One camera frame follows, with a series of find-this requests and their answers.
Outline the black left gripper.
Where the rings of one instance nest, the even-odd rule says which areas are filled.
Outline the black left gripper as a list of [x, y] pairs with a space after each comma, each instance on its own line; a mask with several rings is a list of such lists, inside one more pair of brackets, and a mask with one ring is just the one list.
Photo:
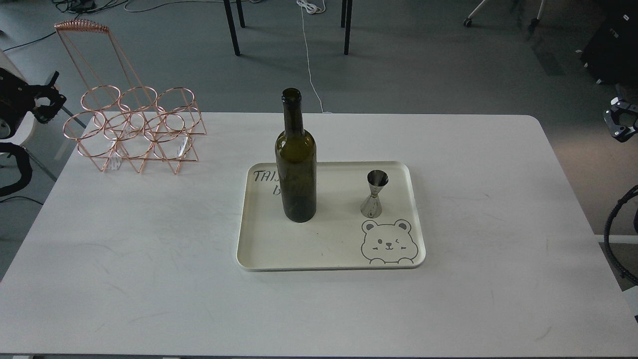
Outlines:
[[42, 124], [54, 118], [66, 102], [55, 83], [59, 71], [54, 71], [44, 85], [30, 85], [7, 69], [0, 69], [0, 117], [15, 125], [27, 112], [32, 112]]

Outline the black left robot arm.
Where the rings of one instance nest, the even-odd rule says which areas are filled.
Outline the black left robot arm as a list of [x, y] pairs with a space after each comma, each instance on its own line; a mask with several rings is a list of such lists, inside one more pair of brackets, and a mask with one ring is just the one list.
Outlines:
[[54, 71], [43, 85], [31, 85], [11, 71], [0, 69], [0, 124], [1, 152], [13, 157], [20, 177], [16, 182], [1, 187], [3, 197], [25, 188], [32, 179], [32, 166], [28, 151], [12, 142], [20, 126], [31, 113], [41, 124], [49, 123], [66, 102], [66, 96], [55, 87], [59, 71]]

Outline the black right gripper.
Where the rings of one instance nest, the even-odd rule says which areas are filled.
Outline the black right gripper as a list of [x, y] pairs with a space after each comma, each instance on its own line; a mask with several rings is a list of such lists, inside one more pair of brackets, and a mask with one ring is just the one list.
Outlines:
[[[622, 124], [622, 116], [633, 118], [633, 123]], [[611, 108], [606, 110], [603, 119], [609, 134], [618, 142], [624, 143], [637, 134], [638, 106], [624, 99], [611, 100]]]

